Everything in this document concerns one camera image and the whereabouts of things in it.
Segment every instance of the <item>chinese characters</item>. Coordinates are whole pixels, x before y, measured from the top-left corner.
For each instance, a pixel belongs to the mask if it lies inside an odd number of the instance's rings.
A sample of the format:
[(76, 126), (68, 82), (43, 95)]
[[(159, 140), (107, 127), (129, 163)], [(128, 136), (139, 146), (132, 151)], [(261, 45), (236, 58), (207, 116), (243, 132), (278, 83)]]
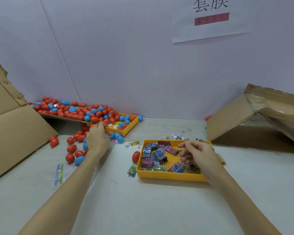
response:
[(217, 10), (220, 7), (228, 7), (227, 2), (228, 0), (196, 0), (196, 2), (193, 4), (196, 5), (196, 7), (193, 9), (197, 9), (196, 12), (207, 11), (206, 7), (211, 7), (210, 10)]

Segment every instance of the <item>yellow basket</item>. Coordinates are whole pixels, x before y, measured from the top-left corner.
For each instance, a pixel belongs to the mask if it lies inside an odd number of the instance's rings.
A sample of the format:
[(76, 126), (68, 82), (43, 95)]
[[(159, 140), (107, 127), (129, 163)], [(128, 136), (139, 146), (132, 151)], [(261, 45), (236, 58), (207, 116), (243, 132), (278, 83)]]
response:
[(131, 117), (135, 117), (135, 119), (130, 122), (130, 124), (124, 129), (124, 130), (118, 130), (116, 128), (113, 128), (116, 125), (119, 125), (119, 122), (121, 121), (117, 121), (115, 122), (112, 126), (107, 126), (107, 132), (113, 132), (116, 133), (118, 132), (119, 134), (121, 134), (123, 137), (138, 123), (138, 116), (137, 115), (130, 115)]
[[(207, 182), (206, 179), (201, 174), (191, 174), (191, 173), (174, 173), (174, 172), (162, 172), (162, 171), (142, 171), (141, 170), (141, 161), (143, 156), (143, 150), (146, 145), (146, 143), (153, 143), (158, 141), (165, 141), (165, 142), (171, 142), (171, 147), (177, 150), (179, 149), (177, 146), (182, 143), (186, 142), (185, 140), (159, 140), (159, 139), (146, 139), (144, 140), (144, 145), (142, 147), (142, 151), (140, 153), (140, 157), (137, 164), (137, 175), (139, 177), (145, 177), (145, 178), (156, 178), (156, 179), (166, 179), (166, 180), (185, 180), (185, 181), (199, 181), (199, 182)], [(167, 151), (165, 151), (165, 155), (168, 157), (168, 161), (163, 163), (162, 166), (169, 169), (174, 163), (180, 162), (180, 156), (173, 155)]]

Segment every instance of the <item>purple wrapped egg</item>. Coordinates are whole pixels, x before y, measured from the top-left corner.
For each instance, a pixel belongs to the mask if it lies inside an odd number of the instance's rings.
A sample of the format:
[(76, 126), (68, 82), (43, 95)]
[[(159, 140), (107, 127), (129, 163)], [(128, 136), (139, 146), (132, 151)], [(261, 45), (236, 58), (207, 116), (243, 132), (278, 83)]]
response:
[(142, 167), (145, 167), (145, 168), (151, 168), (152, 167), (152, 158), (143, 158), (142, 159)]

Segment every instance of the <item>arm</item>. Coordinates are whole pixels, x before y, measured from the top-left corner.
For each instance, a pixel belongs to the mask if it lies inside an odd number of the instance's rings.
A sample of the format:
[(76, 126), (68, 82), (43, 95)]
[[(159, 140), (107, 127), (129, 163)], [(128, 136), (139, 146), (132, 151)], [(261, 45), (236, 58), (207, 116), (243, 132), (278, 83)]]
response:
[(181, 161), (200, 167), (207, 181), (220, 192), (246, 235), (281, 235), (224, 169), (212, 147), (203, 142), (183, 142)]
[(90, 128), (86, 141), (89, 151), (85, 160), (27, 222), (19, 235), (71, 233), (94, 170), (110, 144), (102, 122)]

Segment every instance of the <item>cardboard box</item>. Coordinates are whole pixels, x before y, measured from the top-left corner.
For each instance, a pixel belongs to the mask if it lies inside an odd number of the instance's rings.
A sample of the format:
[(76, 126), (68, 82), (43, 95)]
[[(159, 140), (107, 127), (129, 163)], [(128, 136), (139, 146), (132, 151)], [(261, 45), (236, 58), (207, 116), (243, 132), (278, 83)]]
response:
[(248, 84), (207, 121), (214, 144), (294, 153), (294, 95)]
[(0, 175), (58, 135), (6, 76), (0, 65)]

